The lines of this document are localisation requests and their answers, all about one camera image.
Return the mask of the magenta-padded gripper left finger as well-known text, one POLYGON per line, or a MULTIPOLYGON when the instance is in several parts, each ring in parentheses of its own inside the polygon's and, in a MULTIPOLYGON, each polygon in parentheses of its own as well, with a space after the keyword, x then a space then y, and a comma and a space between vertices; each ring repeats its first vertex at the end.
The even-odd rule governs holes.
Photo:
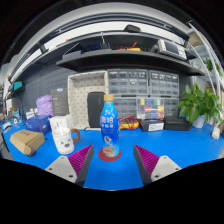
POLYGON ((86 146, 70 156, 60 156, 46 171, 79 186, 85 184, 89 166, 94 156, 94 146, 86 146))

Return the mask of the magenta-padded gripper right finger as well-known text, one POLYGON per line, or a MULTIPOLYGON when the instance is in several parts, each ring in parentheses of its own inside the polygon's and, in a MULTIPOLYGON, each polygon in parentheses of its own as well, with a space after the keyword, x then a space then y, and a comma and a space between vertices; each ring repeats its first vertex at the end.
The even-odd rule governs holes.
POLYGON ((134 146, 133 155, 137 162, 143 185, 148 185, 181 169, 167 155, 159 157, 138 145, 134 146))

